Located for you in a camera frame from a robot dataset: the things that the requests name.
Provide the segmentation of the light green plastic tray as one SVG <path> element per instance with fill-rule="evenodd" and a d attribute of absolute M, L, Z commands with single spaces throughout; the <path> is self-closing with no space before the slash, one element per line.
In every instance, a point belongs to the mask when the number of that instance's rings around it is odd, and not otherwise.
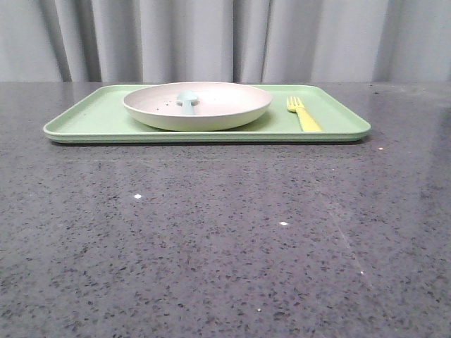
<path fill-rule="evenodd" d="M 353 142 L 363 139 L 371 126 L 322 89 L 300 84 L 263 84 L 273 96 L 268 110 L 254 122 L 224 131 L 178 132 L 146 126 L 126 111 L 123 98 L 138 84 L 102 87 L 60 114 L 44 127 L 55 142 L 71 144 L 188 143 L 188 142 Z M 295 113 L 287 110 L 289 96 L 298 96 L 309 115 L 321 126 L 304 132 Z"/>

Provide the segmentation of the grey pleated curtain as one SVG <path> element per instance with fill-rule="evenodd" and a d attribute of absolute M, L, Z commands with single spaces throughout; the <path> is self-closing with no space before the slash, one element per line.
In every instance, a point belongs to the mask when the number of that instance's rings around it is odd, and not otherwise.
<path fill-rule="evenodd" d="M 4 82 L 450 80 L 449 1 L 2 1 Z"/>

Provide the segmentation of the yellow plastic fork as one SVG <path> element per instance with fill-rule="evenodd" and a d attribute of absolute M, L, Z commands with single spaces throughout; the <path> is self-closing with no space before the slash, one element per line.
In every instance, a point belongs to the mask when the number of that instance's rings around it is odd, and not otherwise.
<path fill-rule="evenodd" d="M 289 112 L 296 113 L 304 132 L 322 132 L 321 126 L 312 118 L 302 100 L 297 96 L 289 96 L 286 101 Z"/>

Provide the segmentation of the cream round plate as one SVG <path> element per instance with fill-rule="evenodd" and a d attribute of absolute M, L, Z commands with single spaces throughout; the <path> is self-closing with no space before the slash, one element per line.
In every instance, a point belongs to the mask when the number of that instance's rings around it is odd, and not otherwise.
<path fill-rule="evenodd" d="M 183 115 L 177 95 L 194 92 L 199 99 L 194 115 Z M 251 123 L 272 102 L 272 95 L 251 85 L 229 82 L 174 82 L 135 90 L 123 105 L 135 120 L 163 130 L 217 131 Z"/>

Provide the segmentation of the light blue plastic spoon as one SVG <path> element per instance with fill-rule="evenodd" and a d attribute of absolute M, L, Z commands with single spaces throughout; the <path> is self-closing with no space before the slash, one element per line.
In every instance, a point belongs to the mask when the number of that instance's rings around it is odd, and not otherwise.
<path fill-rule="evenodd" d="M 177 105 L 183 115 L 194 115 L 194 106 L 199 102 L 198 96 L 192 91 L 183 91 L 177 95 Z"/>

